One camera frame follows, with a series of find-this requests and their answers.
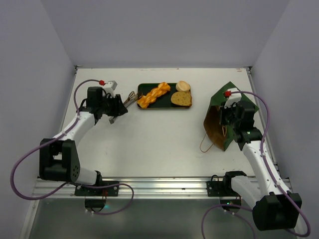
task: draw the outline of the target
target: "bread roll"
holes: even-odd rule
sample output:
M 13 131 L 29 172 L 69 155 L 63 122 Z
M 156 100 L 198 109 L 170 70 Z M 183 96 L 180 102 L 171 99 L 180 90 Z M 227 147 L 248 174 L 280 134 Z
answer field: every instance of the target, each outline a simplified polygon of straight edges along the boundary
M 190 85 L 189 85 L 189 83 L 187 83 L 185 81 L 179 81 L 176 84 L 176 89 L 177 89 L 177 91 L 180 91 L 180 92 L 188 92 L 188 91 L 190 91 Z

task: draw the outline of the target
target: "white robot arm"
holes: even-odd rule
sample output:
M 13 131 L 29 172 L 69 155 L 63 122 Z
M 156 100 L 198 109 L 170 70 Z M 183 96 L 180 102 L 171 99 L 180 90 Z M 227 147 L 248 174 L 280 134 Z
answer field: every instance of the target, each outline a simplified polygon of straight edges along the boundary
M 261 152 L 263 136 L 254 127 L 255 105 L 233 92 L 239 90 L 232 88 L 225 92 L 227 101 L 220 107 L 220 124 L 232 128 L 235 141 L 254 170 L 259 188 L 248 180 L 244 172 L 234 171 L 227 172 L 223 178 L 225 190 L 238 193 L 247 202 L 259 230 L 294 228 L 299 212 L 277 186 L 280 185 L 299 208 L 302 200 L 298 193 L 291 193 L 284 184 L 265 146 Z
M 99 186 L 101 174 L 98 171 L 81 167 L 76 146 L 102 115 L 118 117 L 128 112 L 120 95 L 114 95 L 116 86 L 115 81 L 109 81 L 103 88 L 88 88 L 86 106 L 81 106 L 79 115 L 76 115 L 71 123 L 53 138 L 58 138 L 62 134 L 64 136 L 40 149 L 39 175 L 41 179 Z M 76 121 L 76 125 L 68 131 L 67 129 Z M 51 140 L 51 138 L 45 138 L 41 144 Z

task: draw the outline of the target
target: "black mount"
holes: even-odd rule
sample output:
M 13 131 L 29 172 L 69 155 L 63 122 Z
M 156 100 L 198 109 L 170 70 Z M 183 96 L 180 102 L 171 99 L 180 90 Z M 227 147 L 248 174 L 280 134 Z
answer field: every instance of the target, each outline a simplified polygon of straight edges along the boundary
M 213 180 L 206 182 L 208 197 L 236 197 L 238 194 L 231 189 L 231 178 L 236 176 L 246 176 L 243 171 L 226 172 L 222 181 Z
M 260 141 L 262 134 L 254 127 L 255 105 L 252 102 L 239 101 L 230 108 L 225 109 L 225 103 L 223 102 L 220 107 L 220 124 L 232 127 L 234 139 L 238 143 L 240 150 L 243 149 L 246 143 Z M 226 192 L 233 192 L 231 178 L 239 175 L 241 174 L 238 171 L 225 174 L 223 183 Z M 300 208 L 302 200 L 299 194 L 287 193 Z M 258 201 L 253 208 L 255 225 L 261 231 L 294 228 L 298 216 L 298 211 L 283 194 L 275 195 L 270 193 L 270 195 L 266 195 Z
M 94 186 L 110 186 L 119 184 L 119 181 L 103 181 L 102 175 L 99 171 L 97 172 L 96 182 Z M 87 187 L 80 187 L 75 189 L 75 196 L 79 197 L 95 197 L 95 196 L 104 196 L 103 192 L 107 192 L 108 197 L 117 197 L 119 193 L 119 186 L 109 187 L 105 189 L 92 189 Z

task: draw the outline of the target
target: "braided bread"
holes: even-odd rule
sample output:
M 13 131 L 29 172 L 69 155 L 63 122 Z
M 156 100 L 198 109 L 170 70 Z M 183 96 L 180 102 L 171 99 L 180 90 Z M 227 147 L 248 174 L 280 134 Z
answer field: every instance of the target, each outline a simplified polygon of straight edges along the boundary
M 170 91 L 170 86 L 168 83 L 162 82 L 156 88 L 148 92 L 146 96 L 142 96 L 137 103 L 141 108 L 147 108 L 149 104 L 156 101 L 156 98 L 166 94 L 168 91 Z

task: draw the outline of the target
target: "white wall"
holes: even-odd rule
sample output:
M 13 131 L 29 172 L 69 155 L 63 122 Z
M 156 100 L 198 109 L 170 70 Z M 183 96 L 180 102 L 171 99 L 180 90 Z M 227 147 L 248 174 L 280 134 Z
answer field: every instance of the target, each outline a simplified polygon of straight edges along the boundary
M 289 0 L 42 0 L 85 67 L 251 66 Z
M 284 177 L 300 193 L 319 238 L 319 1 L 291 0 L 253 67 L 271 110 L 269 136 Z
M 0 1 L 0 237 L 19 237 L 29 201 L 10 187 L 13 164 L 57 133 L 72 88 L 74 68 L 39 0 Z M 30 195 L 38 154 L 16 172 Z

